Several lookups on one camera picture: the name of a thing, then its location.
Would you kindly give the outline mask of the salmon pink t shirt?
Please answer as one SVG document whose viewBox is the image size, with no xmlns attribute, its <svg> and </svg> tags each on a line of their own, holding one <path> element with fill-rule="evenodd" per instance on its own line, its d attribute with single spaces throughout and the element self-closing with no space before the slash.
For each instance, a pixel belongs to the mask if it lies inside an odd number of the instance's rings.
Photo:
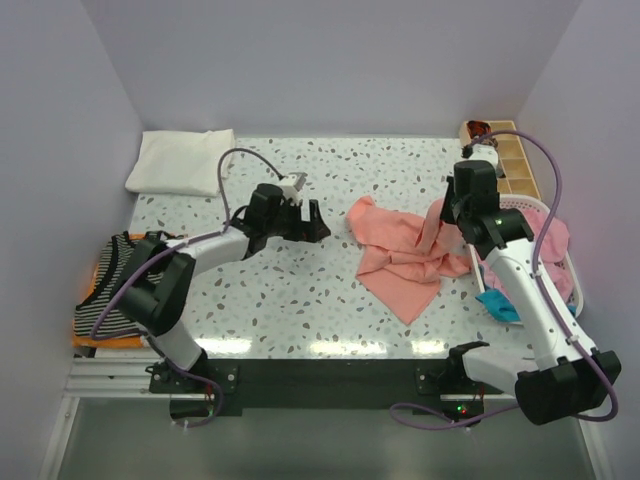
<svg viewBox="0 0 640 480">
<path fill-rule="evenodd" d="M 443 205 L 438 199 L 419 216 L 381 208 L 365 196 L 346 215 L 363 247 L 357 280 L 405 325 L 436 298 L 444 277 L 458 278 L 471 270 L 458 228 L 441 219 Z"/>
</svg>

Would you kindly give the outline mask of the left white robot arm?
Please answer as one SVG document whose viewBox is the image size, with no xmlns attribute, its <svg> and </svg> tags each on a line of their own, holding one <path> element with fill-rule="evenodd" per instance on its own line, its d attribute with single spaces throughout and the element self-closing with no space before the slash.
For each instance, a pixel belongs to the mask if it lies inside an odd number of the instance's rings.
<svg viewBox="0 0 640 480">
<path fill-rule="evenodd" d="M 331 235 L 319 203 L 309 202 L 305 220 L 294 192 L 293 187 L 262 183 L 224 231 L 176 241 L 142 240 L 122 270 L 112 295 L 115 309 L 143 328 L 148 342 L 173 367 L 171 378 L 183 391 L 196 392 L 213 377 L 206 352 L 183 321 L 193 278 L 253 257 L 272 237 L 318 243 Z"/>
</svg>

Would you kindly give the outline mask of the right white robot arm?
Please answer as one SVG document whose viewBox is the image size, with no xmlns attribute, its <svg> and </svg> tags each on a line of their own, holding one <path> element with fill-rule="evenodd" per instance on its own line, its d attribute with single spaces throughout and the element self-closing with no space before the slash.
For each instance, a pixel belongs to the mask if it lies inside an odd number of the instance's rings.
<svg viewBox="0 0 640 480">
<path fill-rule="evenodd" d="M 454 347 L 445 369 L 448 386 L 459 393 L 479 382 L 495 387 L 514 396 L 535 425 L 565 417 L 588 421 L 605 401 L 611 410 L 599 419 L 615 417 L 620 360 L 600 351 L 568 310 L 539 258 L 542 236 L 520 210 L 502 208 L 494 167 L 460 161 L 447 183 L 442 220 L 459 229 L 500 279 L 534 354 L 531 361 L 511 359 L 482 341 Z"/>
</svg>

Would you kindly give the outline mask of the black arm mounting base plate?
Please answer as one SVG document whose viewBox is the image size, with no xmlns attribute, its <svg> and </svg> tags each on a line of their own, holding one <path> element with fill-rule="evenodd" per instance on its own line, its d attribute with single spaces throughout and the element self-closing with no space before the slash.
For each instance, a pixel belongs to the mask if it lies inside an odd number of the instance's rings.
<svg viewBox="0 0 640 480">
<path fill-rule="evenodd" d="M 221 416 L 249 409 L 387 410 L 397 403 L 431 408 L 452 420 L 484 412 L 486 393 L 472 381 L 440 383 L 442 359 L 211 359 L 223 392 Z"/>
</svg>

